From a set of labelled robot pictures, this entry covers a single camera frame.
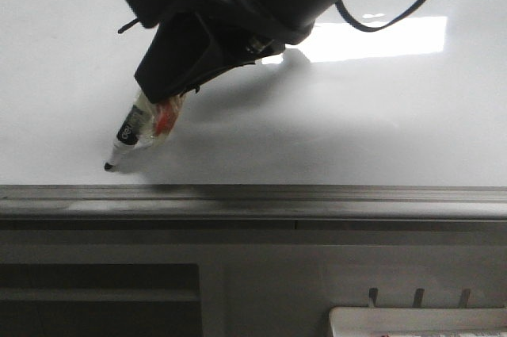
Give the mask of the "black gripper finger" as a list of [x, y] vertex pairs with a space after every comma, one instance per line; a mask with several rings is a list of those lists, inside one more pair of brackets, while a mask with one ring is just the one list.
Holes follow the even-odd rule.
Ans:
[[135, 80], [149, 101], [161, 101], [285, 50], [285, 43], [271, 40], [255, 53], [253, 40], [263, 37], [197, 13], [179, 13], [160, 23]]

